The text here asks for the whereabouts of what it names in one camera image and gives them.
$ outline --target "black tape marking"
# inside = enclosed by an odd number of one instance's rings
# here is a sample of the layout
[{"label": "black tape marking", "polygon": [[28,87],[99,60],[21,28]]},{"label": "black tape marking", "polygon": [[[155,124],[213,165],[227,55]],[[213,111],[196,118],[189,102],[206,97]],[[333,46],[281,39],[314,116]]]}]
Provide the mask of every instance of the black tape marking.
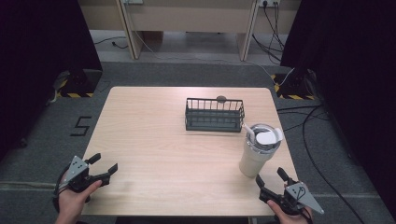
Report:
[{"label": "black tape marking", "polygon": [[90,126],[80,126],[79,125],[79,122],[82,120],[82,119],[91,119],[92,117],[87,117],[87,116],[81,116],[81,117],[79,117],[78,118],[78,121],[77,121],[77,123],[76,123],[76,125],[75,125],[75,128],[83,128],[83,129],[85,129],[84,130],[84,133],[71,133],[70,134],[70,136],[73,136],[73,137],[77,137],[77,136],[85,136],[86,134],[87,134],[87,131],[88,131],[88,129],[90,129]]}]

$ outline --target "black stand base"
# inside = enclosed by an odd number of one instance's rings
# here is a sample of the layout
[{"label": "black stand base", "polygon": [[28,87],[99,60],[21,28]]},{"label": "black stand base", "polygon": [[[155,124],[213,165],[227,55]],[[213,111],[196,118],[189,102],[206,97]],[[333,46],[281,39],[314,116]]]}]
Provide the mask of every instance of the black stand base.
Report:
[{"label": "black stand base", "polygon": [[81,74],[71,74],[58,90],[58,97],[92,97],[102,76],[102,71],[84,70]]},{"label": "black stand base", "polygon": [[287,74],[273,75],[273,80],[276,83],[275,90],[277,97],[294,100],[314,99],[311,89],[303,78],[295,79],[295,77],[288,77],[286,81],[281,86],[279,86],[283,80],[285,80],[286,75]]}]

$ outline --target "metal basket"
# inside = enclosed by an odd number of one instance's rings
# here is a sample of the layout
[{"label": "metal basket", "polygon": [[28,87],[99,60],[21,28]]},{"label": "metal basket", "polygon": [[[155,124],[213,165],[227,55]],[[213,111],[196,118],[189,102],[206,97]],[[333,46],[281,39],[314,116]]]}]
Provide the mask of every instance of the metal basket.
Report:
[{"label": "metal basket", "polygon": [[242,100],[187,98],[187,131],[240,133],[244,117]]}]

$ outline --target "human hand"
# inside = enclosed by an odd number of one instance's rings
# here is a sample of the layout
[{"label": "human hand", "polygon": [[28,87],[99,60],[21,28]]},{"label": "human hand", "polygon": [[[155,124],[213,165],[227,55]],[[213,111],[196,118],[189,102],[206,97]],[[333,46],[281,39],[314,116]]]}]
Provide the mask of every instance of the human hand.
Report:
[{"label": "human hand", "polygon": [[89,185],[81,193],[75,193],[71,189],[62,191],[59,195],[59,216],[56,224],[75,224],[81,215],[87,198],[102,185],[102,180],[98,180]]},{"label": "human hand", "polygon": [[[267,202],[268,206],[274,211],[276,216],[279,218],[279,221],[281,224],[306,224],[308,221],[305,219],[305,217],[298,215],[298,216],[290,216],[287,215],[282,211],[280,206],[275,203],[274,201],[268,200]],[[312,210],[307,207],[304,210],[304,214],[307,217],[311,217],[312,219]]]}]

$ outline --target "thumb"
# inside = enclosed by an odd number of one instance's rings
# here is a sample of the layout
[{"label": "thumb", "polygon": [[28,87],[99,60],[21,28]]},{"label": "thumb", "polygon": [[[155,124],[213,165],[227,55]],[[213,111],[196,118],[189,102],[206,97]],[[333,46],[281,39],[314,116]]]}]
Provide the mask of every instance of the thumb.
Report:
[{"label": "thumb", "polygon": [[275,213],[275,215],[277,217],[279,217],[280,220],[283,219],[283,217],[286,216],[286,214],[282,211],[282,209],[280,208],[280,206],[275,203],[274,201],[268,200],[267,202],[268,206],[271,208],[271,210],[273,210],[273,212]]},{"label": "thumb", "polygon": [[99,187],[102,185],[102,180],[97,180],[93,182],[91,185],[89,185],[84,191],[81,192],[81,194],[85,197],[88,198],[92,193],[94,193]]}]

